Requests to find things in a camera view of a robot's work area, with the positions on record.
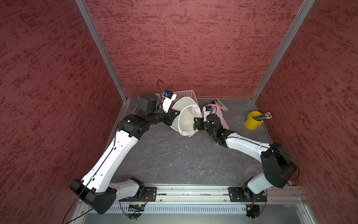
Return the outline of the cream baseball cap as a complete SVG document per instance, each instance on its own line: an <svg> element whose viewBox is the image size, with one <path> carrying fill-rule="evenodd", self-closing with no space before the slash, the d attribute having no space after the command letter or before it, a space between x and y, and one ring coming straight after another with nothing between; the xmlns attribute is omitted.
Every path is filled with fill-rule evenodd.
<svg viewBox="0 0 358 224"><path fill-rule="evenodd" d="M182 136L193 136L198 130L194 128L194 118L202 118L199 105L190 97L179 99L172 107L179 111L174 119L171 128Z"/></svg>

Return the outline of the pink baseball cap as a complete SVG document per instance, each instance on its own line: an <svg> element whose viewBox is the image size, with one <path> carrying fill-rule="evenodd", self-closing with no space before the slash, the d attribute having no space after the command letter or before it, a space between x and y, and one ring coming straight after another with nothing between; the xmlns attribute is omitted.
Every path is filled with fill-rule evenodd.
<svg viewBox="0 0 358 224"><path fill-rule="evenodd" d="M226 121L225 121L225 119L223 117L221 109L215 104L207 104L207 105L211 105L213 107L213 111L212 111L211 114L216 114L216 116L219 117L219 119L221 120L221 124L222 124L223 128L224 129L229 129L229 126L228 126L228 124L226 123Z"/></svg>

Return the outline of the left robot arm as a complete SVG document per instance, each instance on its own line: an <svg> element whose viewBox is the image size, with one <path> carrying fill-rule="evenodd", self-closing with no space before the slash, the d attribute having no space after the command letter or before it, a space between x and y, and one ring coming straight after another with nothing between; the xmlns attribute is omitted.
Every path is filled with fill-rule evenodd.
<svg viewBox="0 0 358 224"><path fill-rule="evenodd" d="M128 152L137 144L151 125L171 126L180 111L172 109L176 94L166 90L159 99L155 94L143 94L134 113L124 117L116 127L112 143L96 165L81 179L75 179L70 189L98 214L106 213L115 201L144 198L144 184L132 178L111 184L111 180Z"/></svg>

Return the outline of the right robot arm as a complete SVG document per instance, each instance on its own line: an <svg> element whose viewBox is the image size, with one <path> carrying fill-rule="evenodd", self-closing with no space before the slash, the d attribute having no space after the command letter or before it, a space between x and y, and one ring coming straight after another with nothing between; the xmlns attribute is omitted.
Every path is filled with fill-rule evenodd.
<svg viewBox="0 0 358 224"><path fill-rule="evenodd" d="M194 128L206 131L216 144L242 152L261 163L263 172L243 185L243 192L247 196L256 196L272 187L283 188L298 172L296 163L283 145L277 142L261 143L240 136L224 128L216 114L209 114L205 119L194 118Z"/></svg>

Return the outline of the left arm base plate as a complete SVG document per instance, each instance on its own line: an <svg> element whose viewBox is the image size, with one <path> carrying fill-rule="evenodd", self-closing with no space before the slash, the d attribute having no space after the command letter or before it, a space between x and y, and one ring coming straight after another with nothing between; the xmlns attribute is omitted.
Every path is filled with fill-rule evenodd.
<svg viewBox="0 0 358 224"><path fill-rule="evenodd" d="M135 201L155 202L157 195L157 187L140 187L134 196Z"/></svg>

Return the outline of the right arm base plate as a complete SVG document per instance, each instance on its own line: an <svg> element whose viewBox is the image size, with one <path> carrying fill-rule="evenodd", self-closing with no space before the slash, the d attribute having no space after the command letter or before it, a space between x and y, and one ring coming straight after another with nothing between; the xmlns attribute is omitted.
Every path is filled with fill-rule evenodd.
<svg viewBox="0 0 358 224"><path fill-rule="evenodd" d="M266 193L264 191L259 194L254 194L249 188L243 187L229 187L227 190L231 202L267 202Z"/></svg>

